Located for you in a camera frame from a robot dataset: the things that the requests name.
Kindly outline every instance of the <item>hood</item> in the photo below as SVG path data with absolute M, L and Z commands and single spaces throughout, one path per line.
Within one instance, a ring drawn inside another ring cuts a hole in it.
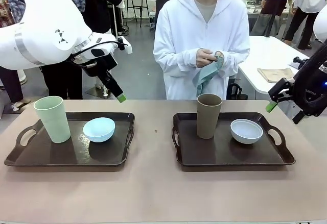
M 197 5 L 195 4 L 194 0 L 177 0 L 179 1 L 183 7 L 188 9 L 191 13 L 193 13 L 195 16 L 199 18 L 203 18 L 200 11 L 198 10 Z M 224 9 L 229 6 L 229 4 L 232 2 L 232 0 L 218 0 L 216 9 L 213 14 L 213 18 L 216 17 L 220 12 L 222 12 Z

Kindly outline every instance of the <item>beige cloth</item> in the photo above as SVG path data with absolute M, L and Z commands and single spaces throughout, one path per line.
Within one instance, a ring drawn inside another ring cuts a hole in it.
M 268 83 L 277 83 L 282 78 L 286 78 L 288 81 L 294 81 L 294 73 L 290 68 L 285 69 L 261 69 L 258 68 L 258 72 L 265 78 Z

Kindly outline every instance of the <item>red plaid shirt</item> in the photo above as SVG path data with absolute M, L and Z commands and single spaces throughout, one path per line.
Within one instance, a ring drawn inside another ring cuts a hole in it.
M 5 0 L 0 0 L 0 9 L 5 10 L 8 13 L 8 17 L 0 17 L 0 28 L 15 24 L 14 18 L 12 17 Z

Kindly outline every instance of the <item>bowl rim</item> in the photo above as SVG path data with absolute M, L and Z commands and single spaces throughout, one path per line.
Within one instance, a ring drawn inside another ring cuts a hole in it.
M 99 139 L 99 137 L 103 137 L 103 136 L 107 136 L 107 135 L 109 135 L 112 131 L 110 131 L 109 133 L 106 133 L 106 134 L 104 134 L 104 135 L 102 135 L 102 136 L 88 136 L 88 135 L 85 133 L 85 131 L 84 131 L 85 127 L 86 127 L 87 125 L 89 125 L 91 122 L 94 122 L 94 121 L 97 120 L 97 119 L 103 119 L 103 118 L 106 119 L 106 120 L 111 120 L 111 121 L 113 122 L 113 131 L 115 131 L 115 129 L 116 129 L 116 123 L 115 123 L 111 118 L 100 117 L 100 118 L 94 118 L 94 119 L 90 120 L 89 122 L 87 122 L 87 123 L 83 126 L 83 134 L 84 134 L 86 137 L 88 137 L 88 138 L 94 138 L 94 139 Z
M 233 125 L 234 125 L 235 123 L 238 123 L 238 122 L 250 123 L 250 124 L 256 126 L 256 127 L 259 128 L 259 130 L 260 130 L 260 136 L 258 136 L 258 137 L 251 137 L 251 138 L 248 138 L 248 137 L 244 137 L 244 136 L 241 136 L 240 134 L 236 133 L 235 130 L 233 130 Z M 263 136 L 263 134 L 264 134 L 264 130 L 262 129 L 262 127 L 261 127 L 259 124 L 257 124 L 256 122 L 254 122 L 254 121 L 252 121 L 252 120 L 249 120 L 249 119 L 243 119 L 243 118 L 240 118 L 240 119 L 236 119 L 236 120 L 234 120 L 234 121 L 230 124 L 230 129 L 231 129 L 231 130 L 232 130 L 236 135 L 242 137 L 243 139 L 247 139 L 247 140 L 256 140 L 256 139 L 260 139 L 260 138 Z

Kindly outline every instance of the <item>teal cloth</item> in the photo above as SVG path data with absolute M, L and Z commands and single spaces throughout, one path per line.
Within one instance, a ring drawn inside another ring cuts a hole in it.
M 201 68 L 201 70 L 193 78 L 193 84 L 195 87 L 197 87 L 197 97 L 204 94 L 204 89 L 209 85 L 209 82 L 213 79 L 213 77 L 219 73 L 219 70 L 223 66 L 224 58 L 217 58 L 217 61 Z

